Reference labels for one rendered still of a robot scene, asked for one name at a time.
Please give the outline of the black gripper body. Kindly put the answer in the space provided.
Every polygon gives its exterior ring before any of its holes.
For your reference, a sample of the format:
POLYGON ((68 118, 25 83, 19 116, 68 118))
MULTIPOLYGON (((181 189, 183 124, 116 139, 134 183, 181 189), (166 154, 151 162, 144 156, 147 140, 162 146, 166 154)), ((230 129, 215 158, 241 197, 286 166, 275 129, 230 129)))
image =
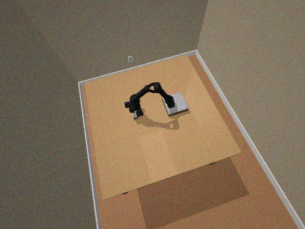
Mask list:
POLYGON ((141 111, 141 107, 140 107, 140 104, 139 104, 139 106, 138 107, 134 107, 136 110, 137 110, 137 113, 136 113, 136 115, 137 115, 137 117, 140 117, 140 116, 142 116, 143 115, 143 113, 142 113, 142 111, 141 111))

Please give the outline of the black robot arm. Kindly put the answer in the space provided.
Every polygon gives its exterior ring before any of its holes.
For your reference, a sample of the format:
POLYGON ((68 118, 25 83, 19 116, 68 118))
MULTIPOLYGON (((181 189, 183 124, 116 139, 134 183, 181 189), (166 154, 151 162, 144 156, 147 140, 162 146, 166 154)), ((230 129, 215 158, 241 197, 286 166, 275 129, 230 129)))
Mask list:
POLYGON ((130 101, 125 102, 125 108, 129 108, 129 111, 133 113, 136 111, 134 107, 138 107, 140 103, 140 99, 143 95, 145 95, 147 92, 151 93, 159 93, 165 100, 165 103, 167 103, 168 108, 175 107, 175 101, 174 98, 170 95, 168 95, 162 88, 159 82, 153 82, 149 85, 146 85, 142 90, 140 90, 137 94, 133 94, 130 97, 130 101), (154 90, 151 90, 150 87, 154 86, 154 90))

